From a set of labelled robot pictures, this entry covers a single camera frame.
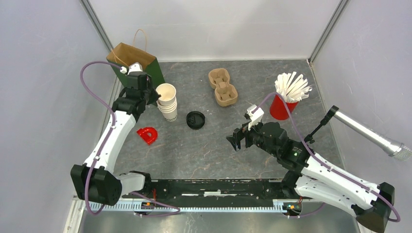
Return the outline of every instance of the gray floor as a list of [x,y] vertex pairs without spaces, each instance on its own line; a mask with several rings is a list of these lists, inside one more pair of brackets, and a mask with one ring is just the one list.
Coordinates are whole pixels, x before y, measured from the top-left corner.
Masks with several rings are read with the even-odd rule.
[[[167,83],[177,90],[178,118],[167,122],[159,110],[150,106],[127,136],[115,166],[115,174],[137,170],[148,172],[154,179],[187,178],[280,178],[287,170],[276,159],[257,147],[235,152],[225,137],[245,123],[244,114],[251,104],[258,105],[275,91],[277,75],[283,72],[302,73],[313,85],[309,98],[301,101],[293,118],[303,136],[310,133],[323,118],[325,111],[310,68],[304,60],[277,61],[216,61],[161,63]],[[230,82],[239,93],[238,102],[220,107],[214,99],[207,74],[214,68],[226,68]],[[263,122],[276,121],[269,114],[271,101],[263,106]],[[200,111],[206,124],[192,130],[186,124],[186,114]],[[297,140],[289,120],[281,121],[288,136]],[[158,139],[148,146],[136,131],[154,127]],[[342,163],[329,126],[315,136],[311,147],[335,165]]]

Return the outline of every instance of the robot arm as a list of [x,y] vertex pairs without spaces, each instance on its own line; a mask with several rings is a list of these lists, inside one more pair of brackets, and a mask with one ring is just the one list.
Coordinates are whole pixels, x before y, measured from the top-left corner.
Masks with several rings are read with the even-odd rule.
[[[279,123],[263,124],[263,111],[258,109],[252,113],[255,108],[253,105],[247,109],[245,117],[248,122],[226,138],[235,150],[240,149],[240,141],[245,138],[246,147],[256,145],[289,170],[282,180],[282,191],[286,195],[298,194],[328,203],[355,216],[363,226],[378,233],[384,231],[391,209],[371,192],[379,193],[393,204],[393,186],[387,183],[377,185],[358,178],[333,165],[311,149],[316,158],[331,167],[326,168],[310,155],[302,142],[289,139]],[[364,184],[369,191],[332,172],[332,169]]]
[[[146,105],[155,103],[158,98],[159,95],[152,86],[151,77],[142,71],[140,64],[131,65],[127,73],[127,86],[113,103],[112,109],[116,116],[115,125],[112,126],[113,118],[110,117],[93,152],[83,165],[74,165],[71,169],[71,179],[80,199],[85,199],[86,177],[90,169],[93,169],[88,190],[90,201],[115,205],[122,195],[139,191],[144,187],[145,175],[143,173],[129,172],[126,175],[115,177],[113,170],[126,136],[135,126]],[[104,142],[110,129],[112,129],[111,135]],[[100,155],[97,155],[103,143],[103,150]],[[95,158],[97,159],[95,166],[90,167]]]

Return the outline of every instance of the red cup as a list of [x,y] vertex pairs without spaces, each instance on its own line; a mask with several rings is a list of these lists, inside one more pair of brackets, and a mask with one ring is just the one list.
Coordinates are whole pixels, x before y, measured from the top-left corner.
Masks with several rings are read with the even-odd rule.
[[[289,108],[289,111],[292,113],[293,110],[295,109],[296,105],[299,102],[295,103],[286,103],[287,107]],[[286,120],[289,118],[288,112],[286,111],[285,105],[283,104],[282,100],[279,98],[279,96],[275,96],[275,99],[272,102],[271,108],[269,110],[270,114],[275,118],[276,120]]]

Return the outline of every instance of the white wall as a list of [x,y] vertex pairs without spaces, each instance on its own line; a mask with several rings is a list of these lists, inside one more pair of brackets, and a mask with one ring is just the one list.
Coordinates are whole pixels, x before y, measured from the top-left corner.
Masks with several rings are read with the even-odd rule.
[[308,58],[339,0],[90,2],[113,45],[142,28],[160,61],[196,61]]
[[[377,132],[412,147],[412,1],[352,0],[314,61],[327,107],[337,105]],[[400,162],[337,120],[332,129],[347,170],[395,187],[403,220],[387,233],[410,232],[412,160]]]
[[[62,232],[82,164],[102,129],[104,107],[79,80],[107,51],[79,1],[1,1],[0,232]],[[108,99],[114,74],[86,71]]]

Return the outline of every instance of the cardboard cup holder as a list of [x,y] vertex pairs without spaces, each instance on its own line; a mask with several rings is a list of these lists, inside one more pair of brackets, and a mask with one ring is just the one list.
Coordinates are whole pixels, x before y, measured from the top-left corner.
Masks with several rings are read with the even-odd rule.
[[238,92],[229,81],[229,72],[224,68],[214,69],[209,72],[209,84],[215,89],[216,102],[222,107],[238,101]]

